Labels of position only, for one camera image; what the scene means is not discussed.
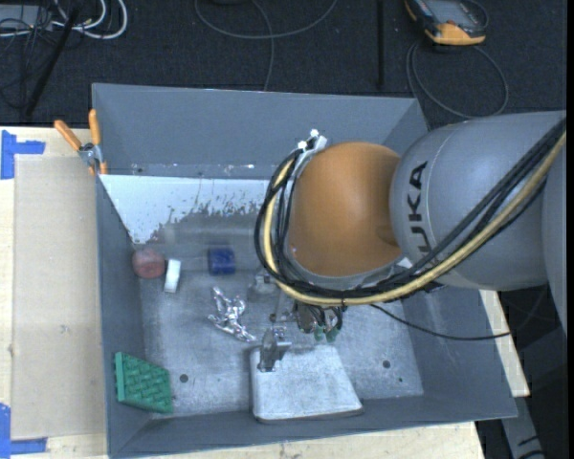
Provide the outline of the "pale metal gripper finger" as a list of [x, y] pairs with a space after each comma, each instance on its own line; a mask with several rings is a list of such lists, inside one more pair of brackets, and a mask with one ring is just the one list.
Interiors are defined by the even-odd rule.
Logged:
[[280, 289], [275, 278], [265, 269], [257, 269], [247, 291], [248, 301], [250, 303], [271, 303], [277, 302], [279, 296]]
[[276, 363], [283, 359], [291, 346], [292, 342], [286, 338], [284, 326], [269, 328], [262, 339], [257, 369], [261, 372], [273, 372]]

